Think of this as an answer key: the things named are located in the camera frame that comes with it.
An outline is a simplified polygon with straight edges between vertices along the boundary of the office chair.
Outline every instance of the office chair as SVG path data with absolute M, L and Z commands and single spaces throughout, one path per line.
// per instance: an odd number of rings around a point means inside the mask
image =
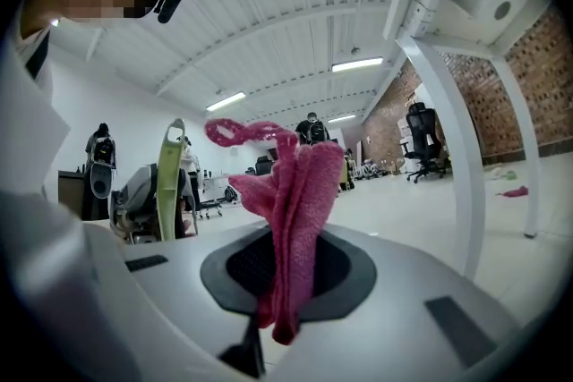
M 418 102 L 408 108 L 406 121 L 412 132 L 414 151 L 407 151 L 404 156 L 420 161 L 420 170 L 412 172 L 406 179 L 410 181 L 413 176 L 414 183 L 418 183 L 418 178 L 430 173 L 439 174 L 443 178 L 446 169 L 436 163 L 441 151 L 441 142 L 436 137 L 436 111 Z
M 266 175 L 270 174 L 270 169 L 272 167 L 273 161 L 268 157 L 258 157 L 257 163 L 254 165 L 254 170 L 256 175 Z

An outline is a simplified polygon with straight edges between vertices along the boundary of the white floor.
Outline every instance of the white floor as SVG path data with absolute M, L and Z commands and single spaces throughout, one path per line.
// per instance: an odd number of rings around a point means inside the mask
M 528 197 L 505 198 L 496 193 L 526 185 L 524 162 L 504 165 L 517 173 L 514 181 L 488 180 L 486 236 L 476 284 L 506 306 L 524 325 L 550 306 L 564 276 L 569 276 L 573 249 L 573 154 L 541 159 L 539 234 L 523 235 Z M 222 217 L 200 222 L 201 234 L 229 230 L 260 220 L 240 206 L 225 208 Z M 356 189 L 336 200 L 329 221 L 425 250 L 453 265 L 455 197 L 453 177 L 409 183 L 404 176 L 361 181 Z M 261 332 L 268 369 L 276 365 L 287 347 Z

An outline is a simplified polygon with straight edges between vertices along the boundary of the brick wall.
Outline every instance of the brick wall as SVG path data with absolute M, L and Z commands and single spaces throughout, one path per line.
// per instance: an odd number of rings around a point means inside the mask
M 523 144 L 517 119 L 489 61 L 463 55 L 443 57 L 474 118 L 482 156 L 504 160 L 503 155 L 519 152 Z M 526 97 L 539 145 L 573 139 L 573 46 L 559 10 L 550 7 L 509 50 L 506 59 Z M 387 143 L 399 140 L 397 121 L 406 114 L 403 105 L 419 84 L 410 63 L 402 73 L 364 122 L 365 135 L 372 140 L 369 154 L 374 158 L 399 153 L 399 146 Z
M 407 61 L 363 123 L 366 157 L 371 157 L 378 163 L 382 159 L 390 163 L 403 157 L 398 120 L 406 116 L 405 103 L 420 83 L 414 67 Z M 366 136 L 370 137 L 370 144 L 366 141 Z

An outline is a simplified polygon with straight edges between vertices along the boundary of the cloth on floor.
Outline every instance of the cloth on floor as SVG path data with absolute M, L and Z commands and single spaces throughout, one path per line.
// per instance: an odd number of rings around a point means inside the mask
M 496 196 L 505 196 L 506 198 L 518 198 L 519 196 L 527 196 L 529 194 L 529 190 L 526 186 L 520 186 L 516 190 L 499 192 Z
M 270 174 L 235 175 L 229 183 L 241 193 L 244 207 L 271 228 L 276 273 L 259 298 L 259 325 L 274 323 L 275 341 L 290 344 L 299 328 L 297 311 L 312 298 L 316 239 L 337 197 L 344 152 L 335 142 L 298 146 L 296 133 L 270 122 L 244 126 L 217 119 L 207 122 L 205 132 L 222 147 L 277 142 L 278 161 Z

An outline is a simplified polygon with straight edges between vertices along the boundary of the white ceiling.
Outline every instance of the white ceiling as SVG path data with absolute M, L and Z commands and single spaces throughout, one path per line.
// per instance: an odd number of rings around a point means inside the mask
M 389 69 L 400 62 L 399 48 L 391 34 L 384 40 L 383 31 L 398 30 L 404 18 L 396 6 L 406 9 L 410 1 L 183 0 L 168 24 L 153 13 L 103 30 L 61 21 L 51 38 L 197 115 L 243 91 L 247 98 L 212 115 L 292 127 L 309 111 L 323 119 L 356 114 L 343 124 L 349 125 L 360 123 L 393 77 Z M 509 14 L 496 20 L 494 11 L 504 1 L 511 2 Z M 507 30 L 516 35 L 526 1 L 440 0 L 429 31 L 489 45 Z M 356 56 L 353 47 L 361 50 Z M 382 66 L 330 71 L 336 63 L 376 56 L 384 58 Z

